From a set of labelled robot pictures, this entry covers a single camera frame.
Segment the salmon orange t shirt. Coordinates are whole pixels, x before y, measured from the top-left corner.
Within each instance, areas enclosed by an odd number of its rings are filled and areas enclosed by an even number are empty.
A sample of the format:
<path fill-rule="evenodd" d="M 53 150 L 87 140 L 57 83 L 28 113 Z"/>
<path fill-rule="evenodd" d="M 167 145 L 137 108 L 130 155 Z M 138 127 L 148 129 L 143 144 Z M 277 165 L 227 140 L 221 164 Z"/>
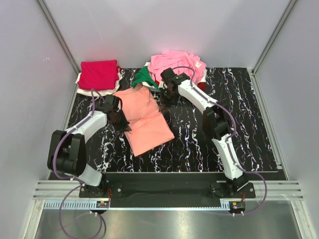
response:
<path fill-rule="evenodd" d="M 126 132 L 134 156 L 139 156 L 174 139 L 150 90 L 144 85 L 115 92 L 123 102 L 123 112 L 131 131 Z"/>

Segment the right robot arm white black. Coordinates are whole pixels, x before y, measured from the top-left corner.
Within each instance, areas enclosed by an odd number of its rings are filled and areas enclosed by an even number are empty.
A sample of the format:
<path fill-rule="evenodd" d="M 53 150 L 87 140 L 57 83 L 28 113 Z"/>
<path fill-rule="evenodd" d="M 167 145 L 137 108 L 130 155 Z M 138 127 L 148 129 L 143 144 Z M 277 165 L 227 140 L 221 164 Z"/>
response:
<path fill-rule="evenodd" d="M 160 111 L 174 106 L 177 98 L 182 96 L 202 113 L 202 130 L 217 148 L 226 177 L 226 182 L 218 189 L 212 189 L 212 193 L 220 198 L 240 196 L 248 180 L 232 142 L 236 133 L 234 117 L 225 106 L 207 95 L 193 82 L 193 78 L 185 73 L 178 75 L 172 68 L 167 68 L 160 76 L 163 81 L 160 88 Z"/>

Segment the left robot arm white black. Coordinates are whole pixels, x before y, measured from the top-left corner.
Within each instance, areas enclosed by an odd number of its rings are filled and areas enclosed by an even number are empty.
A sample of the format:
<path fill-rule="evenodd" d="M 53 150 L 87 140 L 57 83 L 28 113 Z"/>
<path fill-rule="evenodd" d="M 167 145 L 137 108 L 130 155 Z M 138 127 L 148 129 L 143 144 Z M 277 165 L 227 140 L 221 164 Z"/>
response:
<path fill-rule="evenodd" d="M 81 189 L 96 197 L 110 193 L 106 176 L 87 163 L 89 154 L 86 147 L 86 142 L 108 124 L 117 132 L 131 131 L 124 114 L 123 101 L 114 95 L 107 95 L 100 106 L 93 102 L 92 110 L 73 127 L 53 132 L 48 169 L 59 179 L 78 181 Z"/>

